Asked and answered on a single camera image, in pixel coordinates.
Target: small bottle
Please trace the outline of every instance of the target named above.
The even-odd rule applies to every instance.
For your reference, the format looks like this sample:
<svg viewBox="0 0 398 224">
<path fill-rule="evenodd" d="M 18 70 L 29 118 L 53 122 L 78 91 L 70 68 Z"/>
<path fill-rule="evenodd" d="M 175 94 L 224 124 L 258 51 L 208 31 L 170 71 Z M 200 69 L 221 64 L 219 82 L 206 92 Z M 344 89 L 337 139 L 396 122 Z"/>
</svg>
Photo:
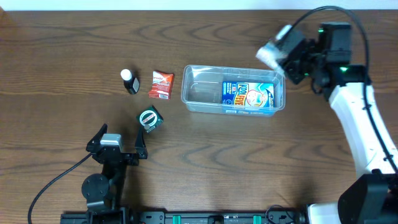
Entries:
<svg viewBox="0 0 398 224">
<path fill-rule="evenodd" d="M 139 89 L 138 79 L 128 69 L 123 69 L 120 72 L 120 76 L 124 80 L 124 87 L 130 94 L 136 94 Z"/>
</svg>

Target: white background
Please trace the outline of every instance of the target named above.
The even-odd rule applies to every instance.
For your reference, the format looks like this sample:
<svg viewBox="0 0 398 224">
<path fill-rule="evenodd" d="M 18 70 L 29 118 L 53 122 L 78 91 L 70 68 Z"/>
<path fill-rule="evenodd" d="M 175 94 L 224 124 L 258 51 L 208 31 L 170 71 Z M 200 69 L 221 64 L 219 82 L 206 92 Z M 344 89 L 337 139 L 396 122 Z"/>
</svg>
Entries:
<svg viewBox="0 0 398 224">
<path fill-rule="evenodd" d="M 398 0 L 0 0 L 6 11 L 313 9 L 326 5 L 398 9 Z"/>
</svg>

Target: transparent storage box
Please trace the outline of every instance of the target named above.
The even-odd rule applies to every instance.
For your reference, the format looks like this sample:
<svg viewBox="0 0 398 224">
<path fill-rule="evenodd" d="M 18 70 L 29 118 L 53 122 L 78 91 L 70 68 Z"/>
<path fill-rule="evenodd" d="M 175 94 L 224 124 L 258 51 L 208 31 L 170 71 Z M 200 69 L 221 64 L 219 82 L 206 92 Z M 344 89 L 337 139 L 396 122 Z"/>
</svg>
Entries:
<svg viewBox="0 0 398 224">
<path fill-rule="evenodd" d="M 272 83 L 274 105 L 258 107 L 222 104 L 223 82 Z M 285 78 L 271 70 L 188 65 L 183 74 L 181 100 L 190 111 L 272 116 L 285 107 Z"/>
</svg>

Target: circular logo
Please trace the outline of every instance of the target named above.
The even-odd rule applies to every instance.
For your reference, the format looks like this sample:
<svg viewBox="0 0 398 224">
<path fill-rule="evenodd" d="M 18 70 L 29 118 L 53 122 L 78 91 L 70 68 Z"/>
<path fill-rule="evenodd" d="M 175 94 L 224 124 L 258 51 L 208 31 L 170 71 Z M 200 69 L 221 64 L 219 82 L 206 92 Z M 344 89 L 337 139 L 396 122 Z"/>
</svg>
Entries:
<svg viewBox="0 0 398 224">
<path fill-rule="evenodd" d="M 143 127 L 148 130 L 151 126 L 155 125 L 157 121 L 157 115 L 155 112 L 151 110 L 144 111 L 140 117 L 139 122 L 143 125 Z"/>
</svg>

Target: wooden table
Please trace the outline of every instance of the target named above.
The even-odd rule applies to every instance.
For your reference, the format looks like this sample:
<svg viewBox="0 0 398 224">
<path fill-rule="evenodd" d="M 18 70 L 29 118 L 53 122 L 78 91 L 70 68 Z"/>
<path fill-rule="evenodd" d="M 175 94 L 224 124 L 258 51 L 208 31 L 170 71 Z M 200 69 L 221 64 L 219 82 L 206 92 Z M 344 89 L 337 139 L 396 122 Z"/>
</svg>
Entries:
<svg viewBox="0 0 398 224">
<path fill-rule="evenodd" d="M 6 12 L 0 21 L 0 223 L 26 223 L 39 190 L 74 165 L 103 123 L 132 150 L 136 115 L 154 105 L 164 124 L 145 136 L 149 159 L 127 172 L 133 208 L 265 210 L 328 202 L 355 181 L 340 122 L 309 80 L 287 82 L 272 118 L 191 113 L 181 102 L 186 65 L 267 67 L 257 49 L 304 11 Z M 371 44 L 371 77 L 386 126 L 398 142 L 398 12 L 359 11 Z M 322 12 L 301 28 L 347 21 Z M 359 35 L 354 61 L 363 62 Z M 128 95 L 119 75 L 139 72 Z M 152 71 L 175 74 L 172 99 L 150 99 Z M 37 202 L 34 223 L 85 211 L 81 183 L 101 166 L 89 159 Z"/>
</svg>

